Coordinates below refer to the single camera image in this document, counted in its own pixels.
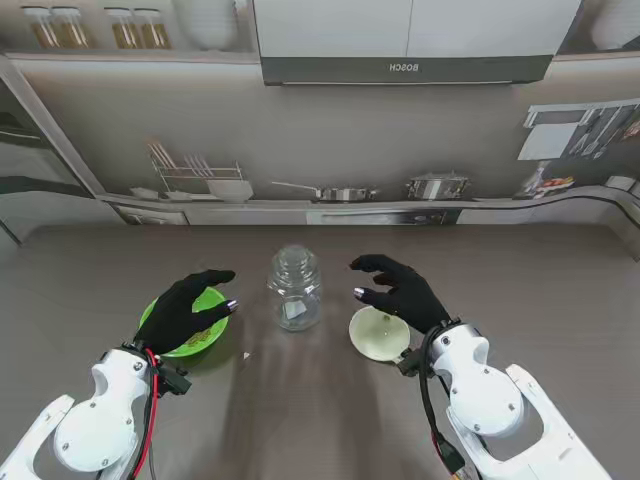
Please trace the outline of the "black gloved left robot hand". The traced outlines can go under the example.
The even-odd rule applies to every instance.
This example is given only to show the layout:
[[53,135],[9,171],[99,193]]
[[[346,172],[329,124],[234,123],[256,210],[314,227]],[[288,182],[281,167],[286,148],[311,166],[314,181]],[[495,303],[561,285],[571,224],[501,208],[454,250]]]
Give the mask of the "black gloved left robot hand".
[[231,270],[206,270],[175,282],[159,296],[146,321],[136,332],[133,343],[163,355],[179,348],[193,335],[207,330],[237,308],[235,300],[224,301],[200,312],[193,304],[208,288],[235,278]]

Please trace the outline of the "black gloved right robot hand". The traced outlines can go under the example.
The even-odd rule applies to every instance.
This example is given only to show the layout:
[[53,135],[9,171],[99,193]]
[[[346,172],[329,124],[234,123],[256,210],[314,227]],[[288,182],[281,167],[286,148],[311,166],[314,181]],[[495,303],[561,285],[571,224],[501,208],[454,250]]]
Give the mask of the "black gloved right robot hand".
[[412,267],[386,255],[367,254],[353,260],[350,268],[375,273],[374,283],[389,288],[386,292],[355,288],[354,296],[361,303],[399,317],[423,334],[451,319],[428,282]]

